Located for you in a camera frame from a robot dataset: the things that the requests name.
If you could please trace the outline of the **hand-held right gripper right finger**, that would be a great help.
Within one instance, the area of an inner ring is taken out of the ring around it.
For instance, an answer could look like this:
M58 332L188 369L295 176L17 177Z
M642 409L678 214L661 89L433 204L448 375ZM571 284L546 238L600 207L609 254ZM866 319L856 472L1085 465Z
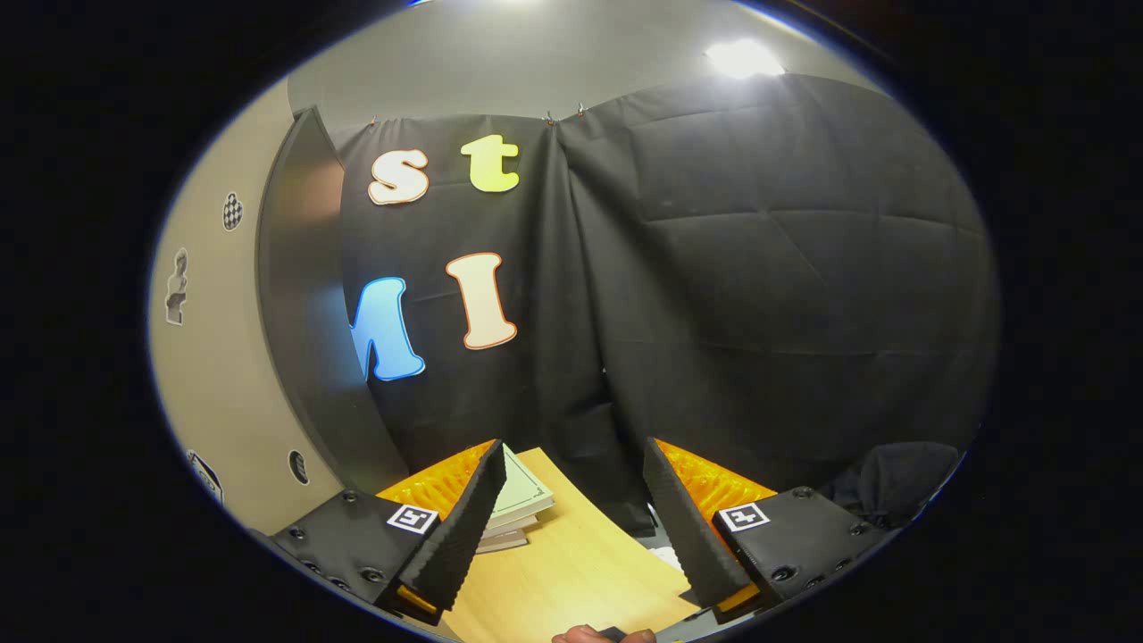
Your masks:
M694 598L719 622L820 589L890 536L816 489L772 491L655 437L642 477Z

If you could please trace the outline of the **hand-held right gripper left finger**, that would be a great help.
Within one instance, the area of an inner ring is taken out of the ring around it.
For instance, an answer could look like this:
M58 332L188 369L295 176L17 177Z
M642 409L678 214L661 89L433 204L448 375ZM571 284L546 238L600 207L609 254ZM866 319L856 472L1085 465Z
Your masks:
M383 492L343 489L267 546L339 593L437 626L455 605L505 480L504 443L487 440Z

